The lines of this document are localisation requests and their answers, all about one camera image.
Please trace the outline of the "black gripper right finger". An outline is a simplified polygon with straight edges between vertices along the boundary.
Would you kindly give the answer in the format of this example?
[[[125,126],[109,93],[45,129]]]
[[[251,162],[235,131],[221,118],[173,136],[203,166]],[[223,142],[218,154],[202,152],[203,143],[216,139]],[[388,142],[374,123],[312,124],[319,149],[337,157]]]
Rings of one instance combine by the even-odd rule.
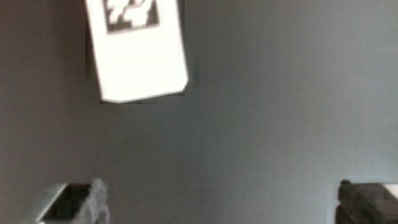
[[[338,188],[335,224],[398,224],[398,183],[353,183]]]

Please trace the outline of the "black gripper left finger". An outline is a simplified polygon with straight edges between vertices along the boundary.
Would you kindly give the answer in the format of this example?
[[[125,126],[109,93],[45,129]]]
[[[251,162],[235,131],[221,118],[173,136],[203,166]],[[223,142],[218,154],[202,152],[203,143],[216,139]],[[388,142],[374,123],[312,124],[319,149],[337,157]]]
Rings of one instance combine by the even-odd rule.
[[[111,224],[107,184],[61,183],[45,193],[35,224]]]

